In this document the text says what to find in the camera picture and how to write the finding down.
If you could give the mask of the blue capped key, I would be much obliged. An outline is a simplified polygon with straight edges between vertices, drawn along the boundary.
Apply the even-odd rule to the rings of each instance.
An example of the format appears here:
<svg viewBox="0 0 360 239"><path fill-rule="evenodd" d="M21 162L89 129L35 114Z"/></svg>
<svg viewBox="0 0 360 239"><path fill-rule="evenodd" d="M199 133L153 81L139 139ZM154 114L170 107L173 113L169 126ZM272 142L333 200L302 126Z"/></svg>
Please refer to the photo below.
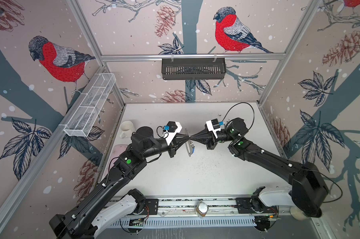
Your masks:
<svg viewBox="0 0 360 239"><path fill-rule="evenodd" d="M195 145L191 144L191 148L192 148L192 150L191 150L191 155L192 155L195 152Z"/></svg>

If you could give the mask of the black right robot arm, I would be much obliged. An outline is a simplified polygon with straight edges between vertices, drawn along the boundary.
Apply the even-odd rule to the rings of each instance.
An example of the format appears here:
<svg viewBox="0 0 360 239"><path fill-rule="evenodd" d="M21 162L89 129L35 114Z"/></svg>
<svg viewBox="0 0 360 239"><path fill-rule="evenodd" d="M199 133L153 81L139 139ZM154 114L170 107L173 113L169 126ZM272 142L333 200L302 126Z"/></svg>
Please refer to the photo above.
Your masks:
<svg viewBox="0 0 360 239"><path fill-rule="evenodd" d="M208 129L190 136L190 139L214 149L218 142L229 141L230 153L243 160L254 163L288 182L292 189L289 192L296 207L312 218L322 216L321 205L328 195L328 187L322 174L313 163L300 164L281 158L263 150L255 143L247 140L249 131L241 118L233 119L225 129Z"/></svg>

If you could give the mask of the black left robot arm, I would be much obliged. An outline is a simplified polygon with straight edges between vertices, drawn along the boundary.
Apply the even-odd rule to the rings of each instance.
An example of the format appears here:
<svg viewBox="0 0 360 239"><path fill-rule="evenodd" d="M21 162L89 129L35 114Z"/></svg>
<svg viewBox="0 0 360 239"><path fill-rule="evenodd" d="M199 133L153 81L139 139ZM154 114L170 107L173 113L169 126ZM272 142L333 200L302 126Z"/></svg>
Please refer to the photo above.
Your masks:
<svg viewBox="0 0 360 239"><path fill-rule="evenodd" d="M189 136L169 132L154 138L152 128L141 127L131 135L131 144L108 168L108 174L91 193L71 211L57 214L49 222L58 239L95 239L110 225L145 207L145 196L137 189L130 190L113 206L105 206L147 165L147 158L168 152L170 157L189 140Z"/></svg>

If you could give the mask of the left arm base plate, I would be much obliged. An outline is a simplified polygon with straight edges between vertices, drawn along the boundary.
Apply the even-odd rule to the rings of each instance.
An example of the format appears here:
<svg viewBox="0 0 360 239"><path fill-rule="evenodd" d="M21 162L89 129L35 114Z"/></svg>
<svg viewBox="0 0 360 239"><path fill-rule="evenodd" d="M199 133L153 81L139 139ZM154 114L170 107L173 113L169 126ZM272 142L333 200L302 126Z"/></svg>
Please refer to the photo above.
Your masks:
<svg viewBox="0 0 360 239"><path fill-rule="evenodd" d="M141 201L137 204L137 207L130 215L157 215L159 208L158 199L146 199L144 202Z"/></svg>

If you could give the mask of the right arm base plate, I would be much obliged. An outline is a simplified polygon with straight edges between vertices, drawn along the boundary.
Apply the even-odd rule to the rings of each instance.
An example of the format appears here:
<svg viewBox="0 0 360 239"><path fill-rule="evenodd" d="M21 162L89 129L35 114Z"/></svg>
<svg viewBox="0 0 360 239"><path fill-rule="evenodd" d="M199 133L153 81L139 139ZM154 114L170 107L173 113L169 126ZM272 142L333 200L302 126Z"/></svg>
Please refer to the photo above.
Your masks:
<svg viewBox="0 0 360 239"><path fill-rule="evenodd" d="M239 214L277 214L278 208L276 206L268 207L259 199L252 198L236 198L236 205L234 206Z"/></svg>

